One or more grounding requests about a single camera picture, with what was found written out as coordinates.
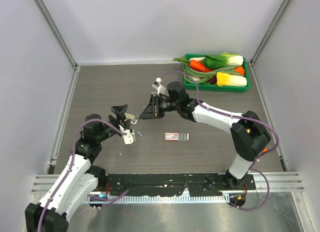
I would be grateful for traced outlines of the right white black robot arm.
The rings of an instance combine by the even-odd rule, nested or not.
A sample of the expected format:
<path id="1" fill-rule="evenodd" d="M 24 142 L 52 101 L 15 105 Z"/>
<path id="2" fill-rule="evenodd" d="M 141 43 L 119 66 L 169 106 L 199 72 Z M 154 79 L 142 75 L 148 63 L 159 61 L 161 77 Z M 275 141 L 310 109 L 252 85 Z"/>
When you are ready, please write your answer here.
<path id="1" fill-rule="evenodd" d="M 156 81 L 152 86 L 156 91 L 151 94 L 139 118 L 159 119 L 167 112 L 176 111 L 183 119 L 208 124 L 229 133 L 237 155 L 226 172 L 225 182 L 233 190 L 242 186 L 250 166 L 271 140 L 259 117 L 252 111 L 231 113 L 197 101 L 189 97 L 178 81 L 169 83 L 167 87 Z"/>

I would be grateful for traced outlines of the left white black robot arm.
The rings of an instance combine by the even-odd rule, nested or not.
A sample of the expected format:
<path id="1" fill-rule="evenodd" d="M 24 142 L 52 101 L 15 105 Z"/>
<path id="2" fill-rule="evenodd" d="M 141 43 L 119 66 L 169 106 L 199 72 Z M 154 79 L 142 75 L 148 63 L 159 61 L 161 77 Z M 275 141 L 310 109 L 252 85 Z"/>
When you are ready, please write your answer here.
<path id="1" fill-rule="evenodd" d="M 105 169 L 93 162 L 102 150 L 102 142 L 114 135 L 125 144 L 135 141 L 131 120 L 126 117 L 128 105 L 113 106 L 105 121 L 98 114 L 85 118 L 75 134 L 69 160 L 45 196 L 25 209 L 28 232 L 66 232 L 70 220 L 93 190 L 100 192 L 107 184 Z"/>

